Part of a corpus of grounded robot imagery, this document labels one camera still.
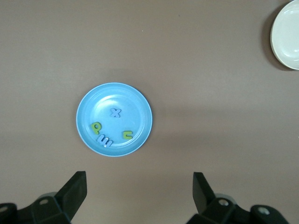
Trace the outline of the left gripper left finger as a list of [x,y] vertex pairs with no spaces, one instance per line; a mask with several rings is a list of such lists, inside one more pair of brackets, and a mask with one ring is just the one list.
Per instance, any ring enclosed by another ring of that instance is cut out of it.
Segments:
[[86,172],[77,171],[58,192],[44,194],[23,209],[0,203],[0,224],[71,224],[86,196]]

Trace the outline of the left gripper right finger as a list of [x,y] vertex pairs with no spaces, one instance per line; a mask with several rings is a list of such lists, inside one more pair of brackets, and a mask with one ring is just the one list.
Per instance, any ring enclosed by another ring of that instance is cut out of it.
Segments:
[[271,206],[253,205],[247,211],[231,197],[215,194],[202,172],[193,173],[192,196],[198,213],[186,224],[290,224]]

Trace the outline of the blue letter m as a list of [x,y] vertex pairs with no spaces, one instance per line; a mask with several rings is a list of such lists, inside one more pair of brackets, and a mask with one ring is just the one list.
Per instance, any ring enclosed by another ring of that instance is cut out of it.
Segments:
[[111,147],[113,144],[113,141],[104,134],[101,134],[96,141],[105,148]]

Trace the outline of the green letter p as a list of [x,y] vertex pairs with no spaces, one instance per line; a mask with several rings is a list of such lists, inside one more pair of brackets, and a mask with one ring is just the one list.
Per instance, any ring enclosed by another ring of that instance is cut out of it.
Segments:
[[100,130],[102,129],[102,125],[100,122],[94,122],[91,124],[91,129],[96,135],[98,135],[100,133]]

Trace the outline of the blue round plate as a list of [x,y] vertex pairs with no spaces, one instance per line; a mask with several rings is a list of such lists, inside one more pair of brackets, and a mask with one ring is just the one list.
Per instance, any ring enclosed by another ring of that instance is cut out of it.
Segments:
[[[120,118],[110,116],[111,108],[121,109]],[[96,135],[91,124],[100,122]],[[123,83],[106,83],[91,89],[82,98],[76,113],[78,134],[92,151],[110,157],[120,157],[138,150],[148,139],[153,125],[151,107],[136,88]],[[123,131],[132,131],[131,140],[123,139]],[[104,134],[113,141],[103,147],[96,140]]]

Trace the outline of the brown table cover sheet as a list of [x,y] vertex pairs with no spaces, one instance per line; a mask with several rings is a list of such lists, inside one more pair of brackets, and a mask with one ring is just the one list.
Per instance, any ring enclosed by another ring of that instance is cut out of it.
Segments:
[[[271,51],[288,0],[0,0],[0,203],[28,206],[79,170],[73,224],[185,224],[192,176],[299,224],[299,71]],[[145,144],[90,150],[76,111],[122,82],[153,112]]]

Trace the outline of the beige round plate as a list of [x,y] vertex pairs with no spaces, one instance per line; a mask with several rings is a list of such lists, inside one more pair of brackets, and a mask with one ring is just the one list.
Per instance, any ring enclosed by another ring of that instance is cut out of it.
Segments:
[[299,0],[292,0],[277,14],[270,34],[271,49],[284,66],[299,70]]

